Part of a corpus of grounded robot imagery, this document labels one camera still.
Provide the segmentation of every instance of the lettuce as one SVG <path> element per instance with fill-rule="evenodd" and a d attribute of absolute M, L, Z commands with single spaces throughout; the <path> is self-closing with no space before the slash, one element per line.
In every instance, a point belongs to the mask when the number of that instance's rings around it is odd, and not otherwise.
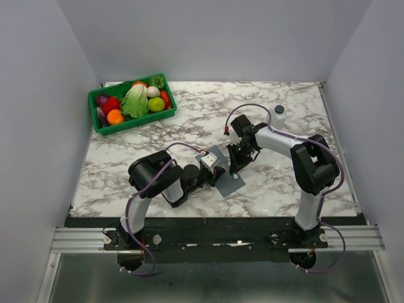
<path fill-rule="evenodd" d="M 143 84 L 133 85 L 121 103 L 122 115 L 139 118 L 147 115 L 147 92 Z"/>

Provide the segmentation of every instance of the marble table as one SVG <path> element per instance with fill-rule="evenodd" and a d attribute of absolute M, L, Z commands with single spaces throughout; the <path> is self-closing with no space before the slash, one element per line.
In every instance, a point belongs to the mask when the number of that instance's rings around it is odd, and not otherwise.
<path fill-rule="evenodd" d="M 243 103 L 270 107 L 282 104 L 288 119 L 283 130 L 296 135 L 323 135 L 336 152 L 324 105 L 315 83 L 274 82 L 169 82 L 178 110 L 174 117 L 102 136 L 93 131 L 76 196 L 72 217 L 120 217 L 129 197 L 128 167 L 140 157 L 162 150 L 173 141 L 186 141 L 201 148 L 218 147 L 227 156 L 228 137 L 223 126 L 229 112 Z M 252 123 L 264 120 L 258 107 L 244 107 Z M 195 152 L 174 146 L 170 154 L 179 165 L 195 163 Z M 240 172 L 246 185 L 226 198 L 205 186 L 182 206 L 171 208 L 160 196 L 153 199 L 148 217 L 280 217 L 294 216 L 299 207 L 300 187 L 292 162 L 263 150 L 257 161 Z M 322 215 L 355 216 L 347 182 L 330 194 Z"/>

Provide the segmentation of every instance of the purple onion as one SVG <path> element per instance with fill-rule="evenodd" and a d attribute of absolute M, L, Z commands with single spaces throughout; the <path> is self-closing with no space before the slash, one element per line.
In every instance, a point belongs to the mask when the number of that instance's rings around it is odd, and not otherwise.
<path fill-rule="evenodd" d="M 110 96 L 108 96 L 106 93 L 101 93 L 95 97 L 95 105 L 101 108 L 109 98 Z"/>
<path fill-rule="evenodd" d="M 100 123 L 100 128 L 106 128 L 107 126 L 109 126 L 107 116 L 99 107 L 97 107 L 97 114 L 98 114 L 98 121 Z"/>

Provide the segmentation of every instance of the green basket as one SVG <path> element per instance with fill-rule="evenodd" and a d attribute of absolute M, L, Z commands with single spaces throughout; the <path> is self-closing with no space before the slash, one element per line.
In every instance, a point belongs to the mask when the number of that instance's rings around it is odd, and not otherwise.
<path fill-rule="evenodd" d="M 170 96 L 172 109 L 167 109 L 167 110 L 163 110 L 161 112 L 156 112 L 154 114 L 149 114 L 144 117 L 128 120 L 128 121 L 122 122 L 120 124 L 110 125 L 110 126 L 107 126 L 106 128 L 100 127 L 100 123 L 98 121 L 97 106 L 95 105 L 96 96 L 100 95 L 101 93 L 106 93 L 107 95 L 109 95 L 111 97 L 117 97 L 119 100 L 123 100 L 126 93 L 132 87 L 132 84 L 134 82 L 142 81 L 142 82 L 145 82 L 147 85 L 149 85 L 150 78 L 153 78 L 156 76 L 163 76 L 164 85 L 165 85 L 163 89 Z M 117 133 L 118 131 L 124 131 L 129 128 L 135 128 L 136 126 L 141 126 L 141 125 L 144 125 L 147 123 L 162 120 L 162 119 L 165 119 L 168 117 L 172 117 L 172 116 L 174 116 L 175 111 L 177 110 L 177 104 L 175 104 L 174 98 L 171 94 L 170 87 L 167 83 L 167 80 L 166 80 L 164 74 L 155 74 L 150 77 L 137 79 L 137 80 L 133 80 L 133 81 L 127 81 L 127 82 L 117 84 L 114 86 L 101 88 L 99 90 L 93 90 L 92 92 L 88 93 L 88 103 L 90 103 L 90 110 L 91 110 L 91 116 L 93 118 L 94 130 L 104 136 L 107 136 L 108 134 Z"/>

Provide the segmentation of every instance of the cable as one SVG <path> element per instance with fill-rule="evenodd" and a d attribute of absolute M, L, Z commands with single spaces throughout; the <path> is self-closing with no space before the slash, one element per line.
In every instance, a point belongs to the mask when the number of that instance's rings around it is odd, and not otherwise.
<path fill-rule="evenodd" d="M 331 270 L 334 270 L 336 267 L 338 267 L 338 266 L 342 263 L 343 259 L 345 258 L 345 254 L 346 254 L 346 252 L 347 252 L 347 245 L 346 245 L 346 243 L 345 243 L 344 237 L 342 236 L 342 233 L 341 233 L 337 228 L 335 228 L 334 226 L 322 222 L 321 219 L 320 219 L 320 214 L 321 214 L 321 210 L 323 209 L 325 196 L 326 196 L 327 194 L 329 194 L 329 193 L 332 193 L 333 191 L 336 191 L 338 188 L 340 188 L 340 187 L 343 185 L 343 182 L 344 182 L 344 180 L 345 180 L 345 171 L 344 171 L 344 169 L 343 169 L 343 165 L 342 165 L 341 160 L 340 160 L 327 146 L 322 145 L 321 143 L 319 143 L 319 142 L 317 142 L 317 141 L 314 141 L 314 140 L 309 139 L 309 138 L 302 138 L 302 137 L 294 136 L 294 135 L 289 134 L 289 133 L 284 133 L 283 131 L 279 131 L 279 130 L 277 130 L 277 129 L 271 127 L 271 120 L 272 120 L 271 112 L 270 112 L 265 106 L 260 105 L 260 104 L 246 103 L 246 104 L 242 104 L 242 105 L 240 105 L 240 106 L 237 106 L 235 109 L 233 109 L 233 110 L 230 112 L 229 116 L 227 116 L 227 119 L 226 119 L 226 123 L 225 123 L 225 134 L 229 134 L 229 127 L 227 126 L 227 124 L 229 123 L 230 116 L 231 116 L 237 109 L 240 109 L 241 107 L 244 107 L 244 106 L 257 106 L 257 107 L 261 107 L 262 109 L 264 109 L 264 110 L 268 113 L 268 116 L 269 116 L 268 129 L 269 129 L 270 131 L 272 131 L 273 133 L 279 134 L 279 135 L 281 135 L 281 136 L 284 136 L 284 137 L 287 137 L 287 138 L 290 138 L 290 139 L 294 139 L 294 140 L 297 140 L 297 141 L 312 143 L 312 144 L 314 144 L 314 145 L 316 145 L 316 146 L 322 148 L 323 150 L 325 150 L 325 151 L 326 151 L 329 155 L 331 155 L 331 156 L 333 157 L 333 159 L 337 162 L 337 164 L 338 164 L 338 166 L 339 166 L 339 168 L 340 168 L 340 172 L 341 172 L 341 179 L 340 179 L 340 182 L 339 182 L 335 187 L 333 187 L 333 188 L 331 188 L 331 189 L 325 191 L 325 192 L 321 195 L 320 201 L 319 201 L 319 204 L 318 204 L 318 208 L 317 208 L 316 219 L 317 219 L 317 221 L 318 221 L 319 224 L 321 224 L 321 225 L 323 225 L 323 226 L 327 226 L 327 227 L 329 227 L 329 228 L 335 230 L 335 231 L 338 233 L 338 235 L 341 237 L 342 245 L 343 245 L 343 251 L 342 251 L 341 258 L 340 258 L 340 259 L 338 260 L 338 262 L 336 262 L 333 266 L 331 266 L 331 267 L 329 267 L 329 268 L 327 268 L 327 269 L 325 269 L 325 270 L 305 270 L 305 269 L 303 269 L 303 268 L 298 267 L 299 269 L 305 271 L 306 273 L 327 273 L 327 272 L 329 272 L 329 271 L 331 271 Z"/>
<path fill-rule="evenodd" d="M 145 191 L 147 191 L 150 186 L 153 185 L 154 182 L 157 181 L 157 179 L 163 174 L 163 172 L 170 167 L 170 165 L 172 163 L 177 164 L 175 159 L 171 159 L 169 160 L 164 166 L 163 168 L 156 174 L 156 176 L 150 181 L 149 184 L 147 184 L 142 190 L 138 191 L 137 193 L 134 193 L 128 200 L 128 203 L 126 203 L 126 208 L 125 208 L 125 225 L 126 225 L 126 230 L 128 231 L 128 234 L 131 236 L 131 238 L 137 243 L 137 245 L 139 245 L 142 249 L 144 249 L 149 256 L 151 257 L 151 260 L 153 261 L 153 268 L 145 273 L 135 273 L 133 271 L 127 270 L 124 267 L 120 267 L 120 271 L 125 271 L 126 273 L 129 273 L 130 275 L 135 275 L 135 276 L 147 276 L 150 275 L 151 273 L 153 273 L 154 269 L 156 268 L 156 258 L 154 257 L 154 255 L 152 254 L 152 252 L 145 246 L 143 245 L 131 232 L 131 227 L 129 224 L 129 209 L 131 206 L 131 203 L 133 201 L 133 199 L 137 196 L 139 196 L 140 194 L 143 194 Z"/>
<path fill-rule="evenodd" d="M 198 152 L 198 153 L 201 153 L 201 152 L 205 152 L 205 151 L 206 151 L 206 150 L 202 150 L 202 149 L 200 149 L 200 148 L 197 148 L 197 147 L 195 147 L 195 146 L 189 145 L 189 144 L 184 143 L 184 142 L 174 142 L 174 143 L 171 143 L 169 146 L 167 146 L 167 147 L 165 148 L 165 151 L 169 150 L 170 147 L 171 147 L 171 146 L 174 146 L 174 145 L 184 145 L 184 146 L 186 146 L 186 147 L 188 147 L 188 148 L 190 148 L 190 149 L 192 149 L 192 150 L 194 150 L 194 151 L 196 151 L 196 152 Z"/>

